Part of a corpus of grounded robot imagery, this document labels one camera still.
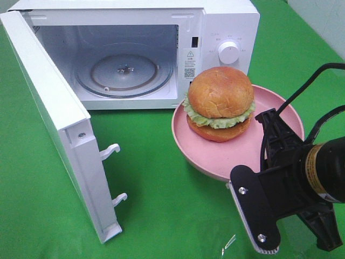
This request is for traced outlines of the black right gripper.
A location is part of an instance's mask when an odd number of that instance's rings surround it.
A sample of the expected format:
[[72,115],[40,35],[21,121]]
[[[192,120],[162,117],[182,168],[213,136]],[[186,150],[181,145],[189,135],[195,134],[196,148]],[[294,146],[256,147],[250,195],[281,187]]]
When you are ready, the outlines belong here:
[[278,252],[277,221],[297,215],[316,236],[319,249],[343,244],[334,204],[334,143],[300,148],[303,140],[270,109],[255,120],[262,124],[260,169],[239,165],[230,173],[230,190],[250,241],[258,253]]

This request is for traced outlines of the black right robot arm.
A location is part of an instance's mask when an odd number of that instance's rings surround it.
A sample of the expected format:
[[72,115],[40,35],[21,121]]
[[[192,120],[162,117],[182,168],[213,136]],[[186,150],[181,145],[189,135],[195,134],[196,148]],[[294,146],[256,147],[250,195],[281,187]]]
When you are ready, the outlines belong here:
[[275,109],[260,113],[264,138],[260,171],[235,166],[229,187],[256,252],[275,254],[277,221],[297,215],[316,236],[319,249],[342,245],[333,205],[344,202],[344,138],[315,144],[321,126],[344,111],[340,106],[319,119],[302,140]]

